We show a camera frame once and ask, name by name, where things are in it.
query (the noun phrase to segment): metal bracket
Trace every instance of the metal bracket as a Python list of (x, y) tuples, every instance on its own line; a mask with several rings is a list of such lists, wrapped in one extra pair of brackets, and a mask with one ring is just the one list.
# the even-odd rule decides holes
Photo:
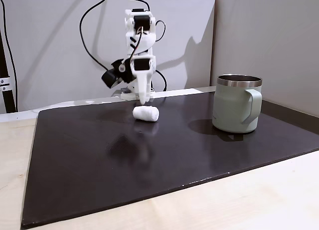
[(0, 78), (0, 92), (12, 90), (11, 77)]

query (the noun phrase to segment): stainless steel rim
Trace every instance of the stainless steel rim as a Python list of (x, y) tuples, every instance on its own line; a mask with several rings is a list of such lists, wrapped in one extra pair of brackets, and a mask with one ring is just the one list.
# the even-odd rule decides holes
[(217, 84), (232, 87), (258, 87), (262, 82), (262, 78), (240, 74), (224, 74), (217, 79)]

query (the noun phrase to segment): screw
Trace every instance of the screw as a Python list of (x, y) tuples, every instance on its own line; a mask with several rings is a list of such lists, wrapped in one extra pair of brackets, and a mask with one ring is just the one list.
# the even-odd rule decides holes
[(121, 64), (119, 66), (119, 71), (123, 73), (125, 71), (125, 66)]

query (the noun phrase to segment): dark tabletop mat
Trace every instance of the dark tabletop mat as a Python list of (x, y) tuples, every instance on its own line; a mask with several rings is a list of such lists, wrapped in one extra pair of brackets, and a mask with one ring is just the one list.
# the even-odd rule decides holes
[(41, 111), (22, 228), (115, 208), (319, 148), (319, 118), (266, 101), (254, 132), (220, 131), (211, 122), (213, 97), (155, 99), (156, 123), (133, 118), (137, 101)]

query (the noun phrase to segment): mug handle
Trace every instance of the mug handle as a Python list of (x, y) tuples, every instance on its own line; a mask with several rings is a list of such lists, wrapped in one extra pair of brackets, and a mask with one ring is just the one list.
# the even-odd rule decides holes
[(261, 93), (257, 90), (246, 89), (245, 91), (251, 95), (251, 109), (249, 116), (242, 122), (242, 124), (250, 124), (259, 116), (263, 98)]

